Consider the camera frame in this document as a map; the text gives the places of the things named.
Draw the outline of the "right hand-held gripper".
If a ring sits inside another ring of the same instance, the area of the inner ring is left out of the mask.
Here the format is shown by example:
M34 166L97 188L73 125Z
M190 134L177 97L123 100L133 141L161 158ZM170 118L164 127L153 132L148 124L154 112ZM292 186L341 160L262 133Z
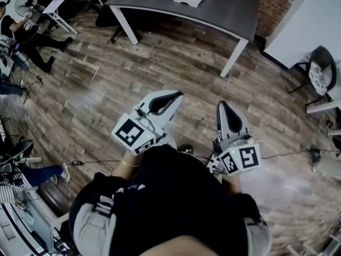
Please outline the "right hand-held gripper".
M259 145L248 133L245 115L233 104L220 101L217 105L217 130L221 140L234 140L214 150L223 173L232 177L260 166Z

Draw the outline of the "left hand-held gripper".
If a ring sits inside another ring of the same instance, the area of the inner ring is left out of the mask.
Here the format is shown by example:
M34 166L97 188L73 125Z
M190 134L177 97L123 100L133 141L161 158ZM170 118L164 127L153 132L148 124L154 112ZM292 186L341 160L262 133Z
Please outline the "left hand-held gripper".
M130 113L124 113L111 135L134 156L154 146L164 136L162 129L174 116L183 100L177 90L148 93Z

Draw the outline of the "person's right forearm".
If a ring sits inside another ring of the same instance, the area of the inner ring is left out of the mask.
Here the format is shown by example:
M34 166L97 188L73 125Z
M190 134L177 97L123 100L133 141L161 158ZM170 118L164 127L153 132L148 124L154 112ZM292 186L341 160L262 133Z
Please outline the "person's right forearm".
M240 175L224 176L222 179L222 186L229 195L242 193Z

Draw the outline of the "person's left forearm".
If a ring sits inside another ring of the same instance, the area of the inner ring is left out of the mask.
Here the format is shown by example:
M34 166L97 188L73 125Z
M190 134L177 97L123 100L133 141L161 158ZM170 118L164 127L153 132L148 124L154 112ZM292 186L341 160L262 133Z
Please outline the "person's left forearm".
M123 179L129 179L135 173L135 171L141 166L144 153L134 156L130 151L126 151L118 163L117 167L111 172L113 177L121 177Z

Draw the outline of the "person's own body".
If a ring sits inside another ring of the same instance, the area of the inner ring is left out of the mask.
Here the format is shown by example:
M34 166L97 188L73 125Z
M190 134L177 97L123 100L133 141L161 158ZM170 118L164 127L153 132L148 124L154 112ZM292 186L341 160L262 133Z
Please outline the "person's own body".
M229 195L172 137L129 179L94 175L69 212L82 256L268 256L269 227L248 194Z

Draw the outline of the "black chair patterned cushion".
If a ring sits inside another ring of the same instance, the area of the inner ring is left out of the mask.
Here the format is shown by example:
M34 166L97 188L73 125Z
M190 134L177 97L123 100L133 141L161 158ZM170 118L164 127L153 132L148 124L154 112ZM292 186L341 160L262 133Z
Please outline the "black chair patterned cushion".
M336 85L337 68L335 60L331 53L322 45L316 47L307 60L294 64L293 68L305 76L307 83L288 91L288 94L292 94L306 85L310 85L314 94L318 97L316 100L306 103L306 107L322 100Z

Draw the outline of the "dark grey table white legs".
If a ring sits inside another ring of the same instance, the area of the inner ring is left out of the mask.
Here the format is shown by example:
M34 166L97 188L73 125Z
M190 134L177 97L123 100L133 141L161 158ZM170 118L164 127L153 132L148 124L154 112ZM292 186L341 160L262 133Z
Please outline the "dark grey table white legs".
M139 41L122 9L153 11L185 18L237 38L239 41L220 73L225 78L246 45L254 39L260 1L202 0L198 7L191 7L174 0L107 0L106 5L110 7L133 45L137 45Z

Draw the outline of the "black round stool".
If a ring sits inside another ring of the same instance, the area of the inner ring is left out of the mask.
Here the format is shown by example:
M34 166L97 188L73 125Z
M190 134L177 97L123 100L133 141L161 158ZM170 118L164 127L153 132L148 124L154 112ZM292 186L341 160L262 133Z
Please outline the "black round stool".
M27 158L34 146L33 140L25 140L17 145L15 145L12 149L10 149L4 156L3 162L15 162L19 163L21 160Z

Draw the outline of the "standing fan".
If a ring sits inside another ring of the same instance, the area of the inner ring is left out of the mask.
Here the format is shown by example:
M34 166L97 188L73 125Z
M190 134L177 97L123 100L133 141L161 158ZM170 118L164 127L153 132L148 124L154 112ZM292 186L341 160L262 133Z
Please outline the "standing fan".
M29 11L38 10L38 0L16 0L14 9L21 17L26 17Z

